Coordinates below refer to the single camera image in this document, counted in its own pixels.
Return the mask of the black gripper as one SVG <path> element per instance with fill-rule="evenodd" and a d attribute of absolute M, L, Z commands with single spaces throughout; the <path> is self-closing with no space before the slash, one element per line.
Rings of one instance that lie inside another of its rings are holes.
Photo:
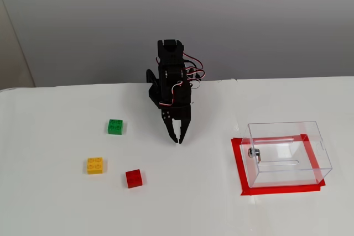
<path fill-rule="evenodd" d="M 171 86 L 162 87 L 159 108 L 169 136 L 175 143 L 181 144 L 186 136 L 191 118 L 190 84 L 177 81 Z"/>

